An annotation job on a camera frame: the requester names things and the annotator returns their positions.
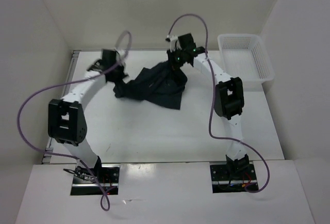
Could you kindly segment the dark navy shorts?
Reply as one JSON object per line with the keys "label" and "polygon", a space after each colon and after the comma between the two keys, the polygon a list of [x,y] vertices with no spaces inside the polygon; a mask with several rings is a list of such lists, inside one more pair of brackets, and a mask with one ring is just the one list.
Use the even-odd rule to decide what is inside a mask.
{"label": "dark navy shorts", "polygon": [[113,91],[116,98],[148,101],[160,107],[180,110],[187,81],[182,70],[173,70],[169,62],[163,61],[152,68],[143,68],[135,79],[127,83],[116,83]]}

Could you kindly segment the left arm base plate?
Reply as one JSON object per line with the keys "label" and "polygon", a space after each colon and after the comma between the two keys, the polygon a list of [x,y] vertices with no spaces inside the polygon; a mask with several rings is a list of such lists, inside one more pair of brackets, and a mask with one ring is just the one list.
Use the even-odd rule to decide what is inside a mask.
{"label": "left arm base plate", "polygon": [[[95,179],[83,169],[64,169],[65,172],[73,175],[71,196],[92,196],[102,195],[102,191],[96,184]],[[119,191],[119,164],[103,164],[98,181],[108,196],[117,195]]]}

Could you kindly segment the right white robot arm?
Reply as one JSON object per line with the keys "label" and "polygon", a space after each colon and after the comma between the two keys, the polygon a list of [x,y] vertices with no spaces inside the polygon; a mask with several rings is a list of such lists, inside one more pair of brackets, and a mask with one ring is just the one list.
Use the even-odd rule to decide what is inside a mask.
{"label": "right white robot arm", "polygon": [[243,83],[239,77],[226,73],[202,46],[196,46],[193,36],[188,33],[181,36],[167,35],[169,43],[168,61],[172,69],[180,69],[190,64],[212,83],[211,114],[216,114],[224,125],[224,134],[220,139],[229,140],[226,152],[226,173],[230,179],[238,179],[249,166],[249,157],[244,148],[241,115],[244,107]]}

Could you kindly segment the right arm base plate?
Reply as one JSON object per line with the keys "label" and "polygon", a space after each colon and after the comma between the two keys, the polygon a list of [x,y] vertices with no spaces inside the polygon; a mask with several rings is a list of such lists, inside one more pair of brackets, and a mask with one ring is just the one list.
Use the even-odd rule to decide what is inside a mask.
{"label": "right arm base plate", "polygon": [[253,163],[236,175],[230,175],[224,162],[211,163],[210,175],[214,194],[246,192],[245,188],[251,191],[259,190]]}

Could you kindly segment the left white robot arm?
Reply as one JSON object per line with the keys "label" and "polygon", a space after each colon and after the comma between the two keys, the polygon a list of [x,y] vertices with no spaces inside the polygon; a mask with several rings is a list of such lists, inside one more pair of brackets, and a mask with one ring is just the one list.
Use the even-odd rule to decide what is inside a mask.
{"label": "left white robot arm", "polygon": [[103,49],[101,57],[77,80],[74,88],[60,99],[48,104],[48,135],[69,152],[68,157],[77,161],[77,173],[85,173],[90,182],[98,182],[103,176],[100,157],[87,141],[85,109],[107,83],[120,83],[127,76],[124,72],[128,52]]}

